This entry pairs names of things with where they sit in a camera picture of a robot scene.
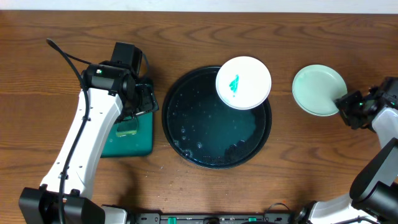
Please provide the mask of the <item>dark green scrub sponge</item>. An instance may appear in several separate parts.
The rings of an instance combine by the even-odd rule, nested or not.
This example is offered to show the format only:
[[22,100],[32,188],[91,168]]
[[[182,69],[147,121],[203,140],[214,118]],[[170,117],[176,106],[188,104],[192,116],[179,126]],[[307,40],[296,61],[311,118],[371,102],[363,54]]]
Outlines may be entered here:
[[117,125],[116,135],[117,137],[122,137],[122,136],[136,134],[138,127],[139,127],[139,122],[137,118],[122,121]]

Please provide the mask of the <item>white plate green stain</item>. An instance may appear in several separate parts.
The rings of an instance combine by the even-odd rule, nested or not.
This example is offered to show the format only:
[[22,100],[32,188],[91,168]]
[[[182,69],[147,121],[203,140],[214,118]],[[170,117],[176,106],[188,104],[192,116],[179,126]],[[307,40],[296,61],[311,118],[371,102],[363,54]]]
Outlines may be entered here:
[[270,71],[260,60],[239,56],[221,66],[215,86],[223,103],[237,110],[250,110],[267,99],[272,79]]

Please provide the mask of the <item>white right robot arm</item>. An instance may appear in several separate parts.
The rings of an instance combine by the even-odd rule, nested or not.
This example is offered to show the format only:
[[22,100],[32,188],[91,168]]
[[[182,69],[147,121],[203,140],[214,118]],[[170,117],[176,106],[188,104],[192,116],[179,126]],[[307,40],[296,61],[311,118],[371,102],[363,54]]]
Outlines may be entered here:
[[346,125],[377,134],[381,150],[348,194],[303,207],[294,223],[397,223],[397,98],[355,91],[334,102]]

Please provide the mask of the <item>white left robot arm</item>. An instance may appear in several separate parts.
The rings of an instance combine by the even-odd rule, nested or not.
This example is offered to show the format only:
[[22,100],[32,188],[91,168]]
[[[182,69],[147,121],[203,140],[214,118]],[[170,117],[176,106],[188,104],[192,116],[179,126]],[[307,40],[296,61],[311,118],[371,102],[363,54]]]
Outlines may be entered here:
[[19,208],[27,223],[134,223],[115,205],[91,201],[102,157],[147,156],[153,148],[153,82],[136,68],[91,64],[67,138],[39,188],[24,188]]

